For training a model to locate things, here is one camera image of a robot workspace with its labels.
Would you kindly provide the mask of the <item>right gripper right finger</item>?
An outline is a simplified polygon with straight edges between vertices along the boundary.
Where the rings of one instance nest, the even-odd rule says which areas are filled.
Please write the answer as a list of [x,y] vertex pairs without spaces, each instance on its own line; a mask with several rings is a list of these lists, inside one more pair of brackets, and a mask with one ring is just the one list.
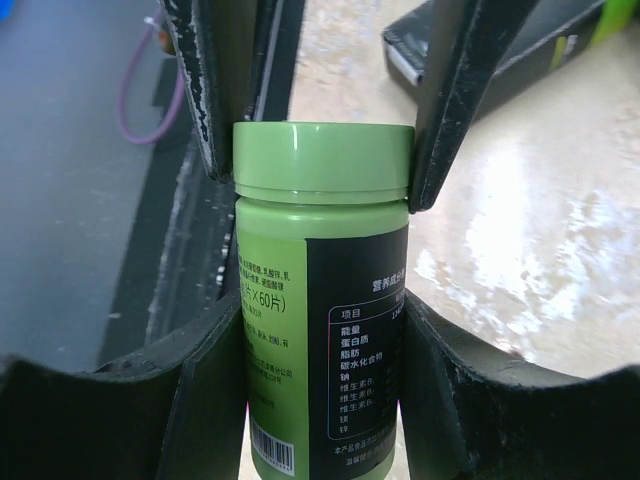
[[581,379],[519,359],[405,297],[412,479],[636,479],[639,368]]

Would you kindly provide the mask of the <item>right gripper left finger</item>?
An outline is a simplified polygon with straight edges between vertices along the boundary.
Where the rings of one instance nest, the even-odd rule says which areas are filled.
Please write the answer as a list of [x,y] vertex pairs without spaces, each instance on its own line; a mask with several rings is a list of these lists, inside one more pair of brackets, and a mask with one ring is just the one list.
[[234,479],[246,409],[238,293],[92,373],[1,359],[5,479]]

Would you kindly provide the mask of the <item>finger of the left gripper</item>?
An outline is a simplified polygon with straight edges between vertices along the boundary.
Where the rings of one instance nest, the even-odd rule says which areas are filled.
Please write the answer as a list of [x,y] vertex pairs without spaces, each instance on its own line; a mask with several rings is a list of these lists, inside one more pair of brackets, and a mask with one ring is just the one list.
[[533,0],[436,1],[410,170],[411,213],[433,207],[502,56]]
[[233,127],[283,121],[305,4],[302,1],[164,0],[207,175],[233,171]]

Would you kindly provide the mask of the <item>green capped pill bottle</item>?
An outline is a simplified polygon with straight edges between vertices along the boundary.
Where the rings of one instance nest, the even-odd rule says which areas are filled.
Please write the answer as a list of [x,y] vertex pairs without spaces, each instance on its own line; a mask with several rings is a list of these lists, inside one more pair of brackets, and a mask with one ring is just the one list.
[[382,479],[393,463],[414,130],[236,125],[251,453],[263,479]]

